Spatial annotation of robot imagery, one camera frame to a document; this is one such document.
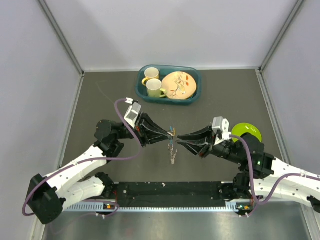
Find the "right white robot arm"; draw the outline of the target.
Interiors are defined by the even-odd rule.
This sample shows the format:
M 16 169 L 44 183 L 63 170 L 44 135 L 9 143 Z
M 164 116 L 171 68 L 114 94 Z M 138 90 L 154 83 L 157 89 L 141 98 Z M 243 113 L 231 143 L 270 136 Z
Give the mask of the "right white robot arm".
M 275 197 L 320 211 L 320 176 L 266 153 L 265 145 L 251 133 L 236 136 L 227 127 L 208 126 L 177 138 L 177 143 L 195 156 L 214 155 L 239 166 L 232 183 L 218 187 L 221 199 L 252 199 L 265 205 Z

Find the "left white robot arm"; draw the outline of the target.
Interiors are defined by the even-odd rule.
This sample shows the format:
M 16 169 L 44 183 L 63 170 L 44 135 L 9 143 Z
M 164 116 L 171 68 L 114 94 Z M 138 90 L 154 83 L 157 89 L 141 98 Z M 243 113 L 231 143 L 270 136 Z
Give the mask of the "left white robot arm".
M 172 133 L 155 124 L 146 113 L 141 113 L 134 125 L 101 120 L 94 136 L 96 142 L 78 158 L 53 173 L 31 178 L 23 207 L 29 207 L 43 225 L 83 200 L 99 196 L 106 199 L 113 194 L 113 182 L 107 174 L 98 173 L 88 180 L 84 177 L 111 161 L 119 161 L 125 146 L 122 139 L 136 140 L 139 150 L 173 139 Z

